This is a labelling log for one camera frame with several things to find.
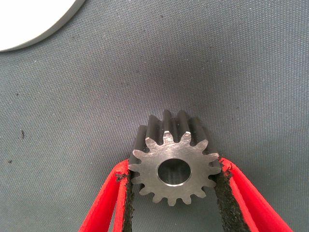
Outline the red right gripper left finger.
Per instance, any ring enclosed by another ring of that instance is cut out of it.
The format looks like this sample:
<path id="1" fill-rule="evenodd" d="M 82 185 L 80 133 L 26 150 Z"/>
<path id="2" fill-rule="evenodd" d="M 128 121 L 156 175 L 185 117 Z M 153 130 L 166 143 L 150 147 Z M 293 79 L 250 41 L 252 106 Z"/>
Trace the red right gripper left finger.
<path id="1" fill-rule="evenodd" d="M 128 163 L 124 160 L 112 169 L 79 231 L 107 232 L 112 219 L 114 232 L 132 231 L 134 194 Z"/>

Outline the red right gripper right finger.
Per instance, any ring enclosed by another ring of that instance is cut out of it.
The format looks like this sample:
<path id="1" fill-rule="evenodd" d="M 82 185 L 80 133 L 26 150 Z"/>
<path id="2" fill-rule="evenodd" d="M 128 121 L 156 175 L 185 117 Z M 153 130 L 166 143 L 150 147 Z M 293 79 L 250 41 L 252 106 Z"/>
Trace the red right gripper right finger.
<path id="1" fill-rule="evenodd" d="M 222 171 L 213 177 L 225 232 L 291 232 L 247 176 L 228 159 L 220 158 Z"/>

